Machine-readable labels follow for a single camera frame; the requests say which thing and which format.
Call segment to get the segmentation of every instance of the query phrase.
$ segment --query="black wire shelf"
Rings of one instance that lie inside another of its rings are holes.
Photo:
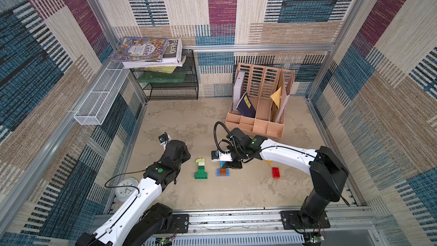
[[[182,67],[177,67],[174,72],[185,72],[183,82],[178,83],[139,83],[148,100],[198,100],[199,82],[196,72],[196,63],[192,50],[182,50],[182,58],[187,56]],[[145,70],[131,69],[135,78]]]

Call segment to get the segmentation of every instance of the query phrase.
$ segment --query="patterned wall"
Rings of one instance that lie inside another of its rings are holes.
[[[0,245],[74,245],[106,212],[104,184],[118,174],[142,106],[134,83],[126,79],[101,126],[75,125]]]
[[[98,1],[119,37],[180,37],[184,45],[227,45],[330,43],[353,0]],[[239,61],[295,69],[299,83],[293,94],[305,95],[322,54],[198,53],[199,96],[231,96],[232,71]]]
[[[86,0],[1,0],[0,25],[3,201],[112,48]],[[0,245],[72,245],[87,231],[139,108],[126,81],[103,125],[76,125]]]
[[[0,2],[0,201],[111,51],[86,0]]]
[[[437,245],[437,0],[367,0],[312,102],[391,245]]]

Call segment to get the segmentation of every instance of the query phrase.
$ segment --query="cardboard organizer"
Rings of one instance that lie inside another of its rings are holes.
[[[257,113],[255,118],[241,116],[233,111],[233,105],[226,116],[229,130],[239,128],[248,135],[263,135],[270,138],[281,138],[284,132],[284,113],[294,81],[294,71],[282,68],[271,68],[254,64],[238,63],[239,71],[245,72],[243,89]],[[277,107],[270,98],[280,86],[281,100]]]

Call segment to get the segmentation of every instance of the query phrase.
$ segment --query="yellow envelope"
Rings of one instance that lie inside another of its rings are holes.
[[[281,90],[282,86],[279,87],[278,90],[276,90],[272,95],[270,95],[270,98],[275,102],[276,106],[279,107],[279,102],[281,101]]]

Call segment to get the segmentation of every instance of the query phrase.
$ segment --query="metal wire rack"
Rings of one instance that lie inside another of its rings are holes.
[[[148,100],[197,100],[199,98],[199,82],[196,72],[196,63],[192,50],[182,50],[182,57],[187,56],[182,67],[177,67],[175,72],[185,72],[185,79],[179,83],[139,83]],[[135,78],[145,70],[131,69]]]
[[[128,73],[123,63],[110,63],[80,105],[74,119],[81,125],[101,125]]]

